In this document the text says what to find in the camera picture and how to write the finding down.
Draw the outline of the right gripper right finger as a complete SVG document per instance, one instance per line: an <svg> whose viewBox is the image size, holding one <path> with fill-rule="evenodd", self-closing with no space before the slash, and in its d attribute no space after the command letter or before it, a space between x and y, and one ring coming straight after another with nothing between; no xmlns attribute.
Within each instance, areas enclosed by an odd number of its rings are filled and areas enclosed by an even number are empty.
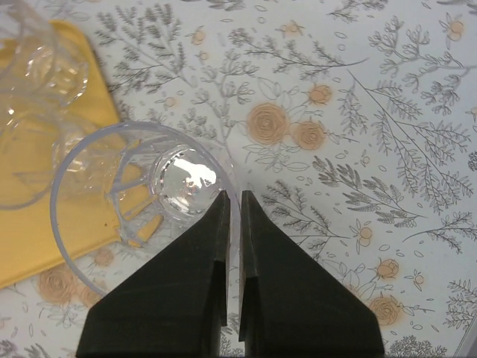
<svg viewBox="0 0 477 358"><path fill-rule="evenodd" d="M246 357L383 357L375 314L241 195L240 329Z"/></svg>

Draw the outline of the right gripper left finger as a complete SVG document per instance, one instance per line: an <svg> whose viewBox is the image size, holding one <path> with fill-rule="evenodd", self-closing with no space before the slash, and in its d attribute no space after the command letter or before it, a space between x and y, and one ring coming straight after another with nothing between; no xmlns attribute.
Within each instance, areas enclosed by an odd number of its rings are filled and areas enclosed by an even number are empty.
<svg viewBox="0 0 477 358"><path fill-rule="evenodd" d="M227 323L230 199L88 312L77 357L218 357Z"/></svg>

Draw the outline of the clear glass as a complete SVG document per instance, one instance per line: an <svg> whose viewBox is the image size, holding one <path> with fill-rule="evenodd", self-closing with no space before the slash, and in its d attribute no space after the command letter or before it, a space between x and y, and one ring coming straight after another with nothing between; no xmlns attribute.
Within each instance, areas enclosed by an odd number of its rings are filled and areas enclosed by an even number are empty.
<svg viewBox="0 0 477 358"><path fill-rule="evenodd" d="M81 283L104 296L230 199L230 258L239 250L236 165L225 145L125 122L73 139L51 187L57 247Z"/></svg>

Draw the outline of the clear glass mid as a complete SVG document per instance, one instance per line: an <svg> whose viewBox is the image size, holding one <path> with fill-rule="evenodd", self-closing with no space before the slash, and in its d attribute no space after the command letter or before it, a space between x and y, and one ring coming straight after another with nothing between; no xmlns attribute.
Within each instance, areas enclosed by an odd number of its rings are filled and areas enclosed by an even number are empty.
<svg viewBox="0 0 477 358"><path fill-rule="evenodd" d="M78 129L66 106L86 91L89 66L25 1L1 2L1 209L40 196L34 186L53 177Z"/></svg>

